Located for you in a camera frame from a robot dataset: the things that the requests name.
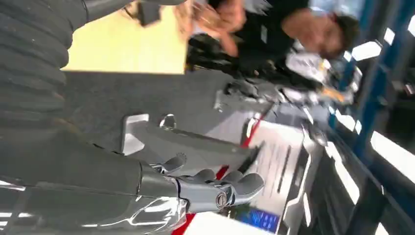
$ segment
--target red stripe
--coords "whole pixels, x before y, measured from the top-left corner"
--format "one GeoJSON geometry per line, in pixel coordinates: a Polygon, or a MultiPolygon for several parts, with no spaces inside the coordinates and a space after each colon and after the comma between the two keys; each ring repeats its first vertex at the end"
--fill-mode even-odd
{"type": "MultiPolygon", "coordinates": [[[[251,142],[251,140],[252,140],[252,138],[255,134],[255,131],[257,130],[261,120],[262,120],[262,117],[252,127],[251,135],[242,143],[242,147],[249,147],[249,143],[251,142]]],[[[216,179],[220,180],[225,175],[225,173],[227,172],[228,169],[229,169],[228,165],[222,166],[222,168],[218,171],[218,173],[216,173],[216,179]]],[[[184,235],[184,233],[186,232],[186,229],[189,227],[189,225],[192,222],[192,220],[194,219],[195,215],[196,214],[187,214],[186,215],[186,223],[183,224],[178,229],[174,230],[171,234],[172,235],[184,235]]]]}

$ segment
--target table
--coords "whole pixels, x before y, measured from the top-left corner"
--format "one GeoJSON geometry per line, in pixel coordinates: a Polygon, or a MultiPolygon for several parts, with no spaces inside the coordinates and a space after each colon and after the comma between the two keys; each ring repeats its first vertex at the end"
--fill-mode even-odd
{"type": "Polygon", "coordinates": [[[88,23],[74,33],[63,69],[183,74],[191,6],[162,6],[161,20],[147,27],[124,10],[88,23]]]}

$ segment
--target silver robotic hand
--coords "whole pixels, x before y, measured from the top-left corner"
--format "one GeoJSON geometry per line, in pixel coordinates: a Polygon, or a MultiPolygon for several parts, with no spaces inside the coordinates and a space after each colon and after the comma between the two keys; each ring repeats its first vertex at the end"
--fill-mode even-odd
{"type": "MultiPolygon", "coordinates": [[[[170,174],[185,164],[184,157],[175,157],[165,164],[150,165],[155,171],[170,174]]],[[[188,202],[187,212],[214,212],[225,207],[250,202],[264,187],[264,181],[258,174],[245,177],[239,171],[216,180],[210,169],[201,170],[194,176],[168,176],[175,180],[178,197],[188,202]]]]}

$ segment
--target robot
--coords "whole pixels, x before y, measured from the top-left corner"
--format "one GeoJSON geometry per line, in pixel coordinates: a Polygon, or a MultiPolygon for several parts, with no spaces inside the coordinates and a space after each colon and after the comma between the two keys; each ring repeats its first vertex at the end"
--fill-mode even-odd
{"type": "Polygon", "coordinates": [[[261,190],[257,174],[172,176],[185,156],[147,164],[88,143],[60,118],[59,68],[68,62],[72,33],[129,2],[0,0],[0,234],[170,231],[187,212],[244,204],[261,190]]]}

